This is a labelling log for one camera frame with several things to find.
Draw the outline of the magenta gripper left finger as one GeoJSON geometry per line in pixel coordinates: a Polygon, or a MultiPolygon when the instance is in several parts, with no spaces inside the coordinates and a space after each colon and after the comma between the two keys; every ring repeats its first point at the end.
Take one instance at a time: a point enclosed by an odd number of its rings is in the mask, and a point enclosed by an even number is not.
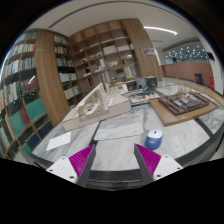
{"type": "Polygon", "coordinates": [[[70,157],[59,158],[47,169],[47,172],[85,187],[95,156],[95,145],[90,145],[70,157]]]}

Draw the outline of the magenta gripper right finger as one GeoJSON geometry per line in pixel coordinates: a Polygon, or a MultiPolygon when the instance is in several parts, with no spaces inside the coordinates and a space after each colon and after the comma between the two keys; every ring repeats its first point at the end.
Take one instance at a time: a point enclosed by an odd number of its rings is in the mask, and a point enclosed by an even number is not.
{"type": "Polygon", "coordinates": [[[145,185],[182,169],[182,166],[169,155],[161,156],[139,144],[134,145],[134,155],[145,185]]]}

